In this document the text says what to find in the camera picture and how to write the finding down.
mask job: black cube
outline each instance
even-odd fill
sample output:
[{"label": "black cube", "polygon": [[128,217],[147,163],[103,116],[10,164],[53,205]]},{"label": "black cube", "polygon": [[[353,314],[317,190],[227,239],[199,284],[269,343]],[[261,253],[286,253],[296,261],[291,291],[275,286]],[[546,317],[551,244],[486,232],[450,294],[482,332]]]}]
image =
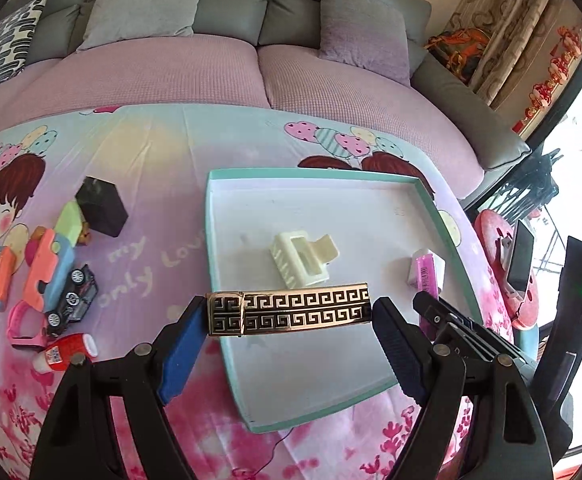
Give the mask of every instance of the black cube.
[{"label": "black cube", "polygon": [[129,215],[115,184],[87,176],[75,200],[91,229],[108,236],[120,235]]}]

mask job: blue gripper pad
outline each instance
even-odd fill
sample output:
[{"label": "blue gripper pad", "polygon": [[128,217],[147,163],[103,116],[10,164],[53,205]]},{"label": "blue gripper pad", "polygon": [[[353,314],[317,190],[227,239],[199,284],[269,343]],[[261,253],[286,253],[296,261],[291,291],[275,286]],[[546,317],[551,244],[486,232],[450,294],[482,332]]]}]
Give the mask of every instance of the blue gripper pad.
[{"label": "blue gripper pad", "polygon": [[177,342],[173,345],[173,350],[164,359],[162,382],[158,389],[158,397],[164,406],[170,403],[173,397],[182,393],[186,380],[196,363],[197,355],[208,332],[205,314],[205,308],[198,308],[191,315]]},{"label": "blue gripper pad", "polygon": [[[373,305],[373,330],[402,391],[415,399],[418,405],[424,406],[428,399],[428,393],[424,387],[422,365],[408,344],[405,335],[389,314],[390,308],[397,311],[390,301],[389,304],[385,304],[381,300],[375,302]],[[410,330],[410,326],[404,318],[402,321],[405,329]]]}]

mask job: black and white patterned pillow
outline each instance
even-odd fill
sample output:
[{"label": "black and white patterned pillow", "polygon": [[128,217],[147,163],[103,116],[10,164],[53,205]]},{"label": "black and white patterned pillow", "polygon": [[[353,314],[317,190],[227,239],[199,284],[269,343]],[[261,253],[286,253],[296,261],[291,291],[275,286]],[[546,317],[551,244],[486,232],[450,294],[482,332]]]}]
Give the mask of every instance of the black and white patterned pillow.
[{"label": "black and white patterned pillow", "polygon": [[33,0],[0,22],[0,83],[17,75],[24,67],[33,33],[46,0]]}]

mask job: white tray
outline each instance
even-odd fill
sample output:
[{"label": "white tray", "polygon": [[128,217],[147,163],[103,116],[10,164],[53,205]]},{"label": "white tray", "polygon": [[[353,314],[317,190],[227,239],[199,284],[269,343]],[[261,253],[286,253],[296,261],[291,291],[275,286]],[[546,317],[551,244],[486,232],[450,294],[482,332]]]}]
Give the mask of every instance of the white tray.
[{"label": "white tray", "polygon": [[[465,314],[478,305],[450,235],[417,178],[304,168],[217,170],[206,191],[206,239],[213,291],[286,288],[269,245],[275,234],[332,236],[340,256],[319,286],[367,282],[408,322],[416,290],[410,256],[429,248],[446,261],[442,296]],[[372,326],[225,337],[233,396],[255,433],[329,415],[396,384]]]}]

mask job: sofa armrest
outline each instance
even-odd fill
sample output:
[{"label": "sofa armrest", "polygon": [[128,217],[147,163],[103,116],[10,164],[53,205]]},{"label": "sofa armrest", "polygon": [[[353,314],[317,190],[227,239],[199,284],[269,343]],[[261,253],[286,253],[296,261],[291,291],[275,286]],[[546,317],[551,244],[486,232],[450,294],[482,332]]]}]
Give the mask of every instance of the sofa armrest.
[{"label": "sofa armrest", "polygon": [[494,110],[431,54],[413,74],[411,86],[457,126],[485,170],[513,165],[531,153]]}]

